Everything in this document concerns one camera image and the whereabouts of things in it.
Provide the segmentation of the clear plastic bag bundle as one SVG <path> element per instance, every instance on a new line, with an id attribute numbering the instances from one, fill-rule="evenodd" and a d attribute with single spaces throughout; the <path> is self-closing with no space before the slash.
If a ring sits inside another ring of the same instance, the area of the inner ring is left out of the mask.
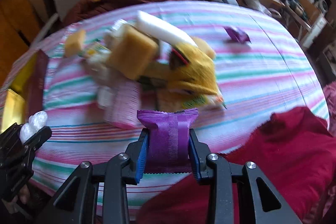
<path id="1" fill-rule="evenodd" d="M 39 111 L 29 117 L 29 121 L 25 123 L 20 130 L 19 138 L 22 144 L 26 143 L 35 135 L 41 128 L 43 128 L 48 120 L 48 115 L 45 111 Z"/>

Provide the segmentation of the purple snack packet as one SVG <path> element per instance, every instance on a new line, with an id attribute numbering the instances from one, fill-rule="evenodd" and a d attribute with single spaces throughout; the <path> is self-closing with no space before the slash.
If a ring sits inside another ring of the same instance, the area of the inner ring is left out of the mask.
<path id="1" fill-rule="evenodd" d="M 191 172 L 189 131 L 198 115 L 197 108 L 174 113 L 138 110 L 138 120 L 149 130 L 145 173 Z"/>
<path id="2" fill-rule="evenodd" d="M 225 31 L 232 41 L 245 44 L 250 42 L 250 38 L 246 32 L 237 27 L 225 26 Z"/>

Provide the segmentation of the yellow sponge block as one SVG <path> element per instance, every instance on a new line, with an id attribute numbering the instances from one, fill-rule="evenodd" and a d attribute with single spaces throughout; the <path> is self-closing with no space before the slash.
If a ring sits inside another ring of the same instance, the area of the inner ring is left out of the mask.
<path id="1" fill-rule="evenodd" d="M 79 54 L 83 50 L 85 37 L 85 30 L 79 30 L 68 36 L 64 43 L 64 56 L 71 57 Z"/>
<path id="2" fill-rule="evenodd" d="M 159 45 L 155 39 L 130 24 L 124 24 L 119 31 L 117 44 L 111 50 L 106 65 L 130 80 L 137 80 L 157 55 Z"/>

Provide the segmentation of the maroon gold gift box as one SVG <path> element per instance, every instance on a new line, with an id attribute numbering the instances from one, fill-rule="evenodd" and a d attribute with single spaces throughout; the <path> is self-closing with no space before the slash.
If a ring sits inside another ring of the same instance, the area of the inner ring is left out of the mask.
<path id="1" fill-rule="evenodd" d="M 30 116 L 43 110 L 43 89 L 49 57 L 38 50 L 5 89 L 1 132 L 12 124 L 26 123 Z"/>

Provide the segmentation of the red blanket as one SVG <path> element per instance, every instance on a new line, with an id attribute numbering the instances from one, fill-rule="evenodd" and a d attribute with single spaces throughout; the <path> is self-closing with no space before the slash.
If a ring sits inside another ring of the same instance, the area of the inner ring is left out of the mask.
<path id="1" fill-rule="evenodd" d="M 256 163 L 299 219 L 335 183 L 335 137 L 327 121 L 307 107 L 272 114 L 242 147 L 224 157 L 236 164 Z M 209 191 L 189 175 L 146 202 L 136 222 L 205 223 Z"/>

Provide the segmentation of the pink striped packet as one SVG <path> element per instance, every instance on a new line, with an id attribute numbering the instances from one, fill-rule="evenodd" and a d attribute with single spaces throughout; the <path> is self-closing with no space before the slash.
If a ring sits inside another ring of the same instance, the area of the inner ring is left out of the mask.
<path id="1" fill-rule="evenodd" d="M 104 120 L 117 128 L 135 128 L 138 123 L 137 110 L 141 107 L 141 85 L 125 79 L 112 91 L 112 103 L 105 109 Z"/>

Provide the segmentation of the striped bed sheet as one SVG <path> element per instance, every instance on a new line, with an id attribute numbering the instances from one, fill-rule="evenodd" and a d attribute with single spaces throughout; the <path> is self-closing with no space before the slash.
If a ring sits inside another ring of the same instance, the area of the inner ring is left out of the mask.
<path id="1" fill-rule="evenodd" d="M 216 53 L 215 75 L 224 97 L 223 109 L 202 110 L 194 123 L 198 139 L 213 152 L 241 146 L 251 132 L 271 114 L 307 106 L 329 119 L 321 84 L 305 53 L 277 20 L 259 12 L 218 2 L 171 1 L 147 3 L 95 16 L 55 32 L 30 47 L 12 66 L 1 88 L 5 89 L 38 50 L 49 57 L 43 107 L 52 137 L 38 150 L 31 183 L 54 194 L 83 161 L 108 161 L 138 139 L 142 125 L 123 130 L 104 122 L 97 106 L 98 86 L 84 61 L 66 59 L 68 34 L 85 30 L 85 44 L 103 38 L 115 21 L 134 22 L 138 11 L 161 18 L 191 36 L 205 40 Z M 247 33 L 249 43 L 231 40 L 225 26 Z"/>

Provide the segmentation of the white foam bar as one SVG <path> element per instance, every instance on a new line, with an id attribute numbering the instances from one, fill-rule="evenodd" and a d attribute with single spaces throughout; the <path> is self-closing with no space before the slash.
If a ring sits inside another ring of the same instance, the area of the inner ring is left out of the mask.
<path id="1" fill-rule="evenodd" d="M 175 46 L 178 43 L 186 43 L 198 47 L 183 30 L 144 11 L 138 11 L 135 28 L 171 46 Z"/>

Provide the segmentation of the white appliance on shelf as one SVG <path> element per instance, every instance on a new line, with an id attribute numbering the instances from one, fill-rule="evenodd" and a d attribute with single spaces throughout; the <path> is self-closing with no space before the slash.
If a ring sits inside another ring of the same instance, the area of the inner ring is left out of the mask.
<path id="1" fill-rule="evenodd" d="M 323 15 L 327 14 L 329 6 L 326 0 L 314 0 L 314 5 L 317 9 L 321 11 Z"/>

